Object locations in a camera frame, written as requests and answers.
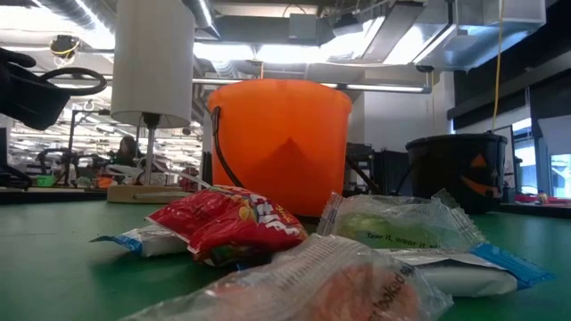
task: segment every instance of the window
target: window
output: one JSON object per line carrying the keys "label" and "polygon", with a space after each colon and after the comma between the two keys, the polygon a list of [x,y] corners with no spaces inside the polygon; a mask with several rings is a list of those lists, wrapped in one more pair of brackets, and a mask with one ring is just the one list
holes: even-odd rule
{"label": "window", "polygon": [[551,156],[551,194],[571,198],[571,154]]}
{"label": "window", "polygon": [[524,119],[512,125],[514,149],[520,159],[517,172],[521,193],[537,194],[537,168],[535,166],[535,141],[531,135],[531,119]]}

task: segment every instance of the desk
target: desk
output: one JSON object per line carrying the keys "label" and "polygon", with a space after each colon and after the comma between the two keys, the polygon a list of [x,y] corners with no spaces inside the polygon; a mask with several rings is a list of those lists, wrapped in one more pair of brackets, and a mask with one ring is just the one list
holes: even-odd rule
{"label": "desk", "polygon": [[[106,202],[0,206],[2,319],[113,320],[228,273],[197,265],[186,254],[143,259],[114,243],[88,242],[144,226],[143,218],[158,208]],[[500,213],[474,220],[491,242],[558,279],[499,297],[456,299],[443,320],[570,320],[571,220]]]}

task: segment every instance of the wooden board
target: wooden board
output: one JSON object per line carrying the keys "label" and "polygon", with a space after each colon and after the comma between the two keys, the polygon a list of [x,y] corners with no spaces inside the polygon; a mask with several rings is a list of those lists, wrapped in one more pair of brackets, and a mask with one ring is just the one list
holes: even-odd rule
{"label": "wooden board", "polygon": [[108,202],[137,203],[137,204],[166,204],[177,200],[180,196],[173,197],[152,197],[136,199],[135,195],[142,193],[161,192],[182,192],[180,187],[168,186],[136,186],[136,185],[116,185],[110,186],[107,191]]}

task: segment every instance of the table clutter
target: table clutter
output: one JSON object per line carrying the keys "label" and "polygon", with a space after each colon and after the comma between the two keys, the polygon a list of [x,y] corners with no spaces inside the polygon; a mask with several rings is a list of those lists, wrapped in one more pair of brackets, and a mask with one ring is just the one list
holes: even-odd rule
{"label": "table clutter", "polygon": [[145,257],[187,251],[189,260],[237,271],[127,320],[436,320],[452,296],[554,278],[489,244],[445,191],[430,200],[333,193],[309,238],[280,205],[239,187],[189,194],[146,219],[153,224],[94,241]]}

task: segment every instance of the clear plastic wrapper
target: clear plastic wrapper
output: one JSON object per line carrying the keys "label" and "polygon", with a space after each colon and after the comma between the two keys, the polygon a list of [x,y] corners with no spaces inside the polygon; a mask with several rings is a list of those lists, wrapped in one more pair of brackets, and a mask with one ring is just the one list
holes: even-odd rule
{"label": "clear plastic wrapper", "polygon": [[412,266],[343,237],[312,235],[266,266],[124,320],[425,321],[451,304]]}
{"label": "clear plastic wrapper", "polygon": [[444,248],[467,251],[485,238],[444,190],[431,200],[332,194],[318,226],[375,249]]}

